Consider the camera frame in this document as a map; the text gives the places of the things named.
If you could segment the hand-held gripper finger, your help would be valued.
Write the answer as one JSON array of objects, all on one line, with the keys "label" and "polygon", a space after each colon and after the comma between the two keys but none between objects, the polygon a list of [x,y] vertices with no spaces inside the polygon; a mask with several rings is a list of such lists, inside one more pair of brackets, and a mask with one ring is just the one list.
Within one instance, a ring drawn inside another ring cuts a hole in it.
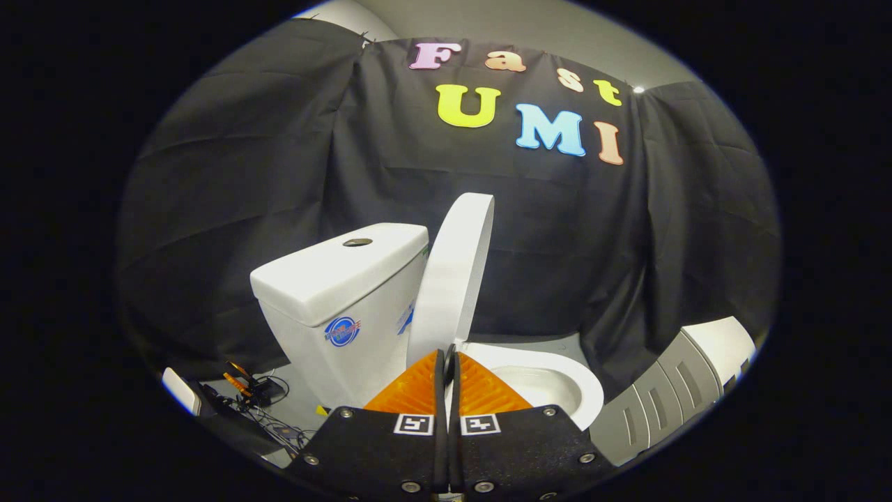
[{"label": "hand-held gripper finger", "polygon": [[433,500],[448,489],[444,353],[411,365],[369,406],[331,410],[286,477],[324,500]]},{"label": "hand-held gripper finger", "polygon": [[614,471],[589,432],[602,387],[569,357],[462,345],[448,398],[449,488],[465,500],[567,500]]}]

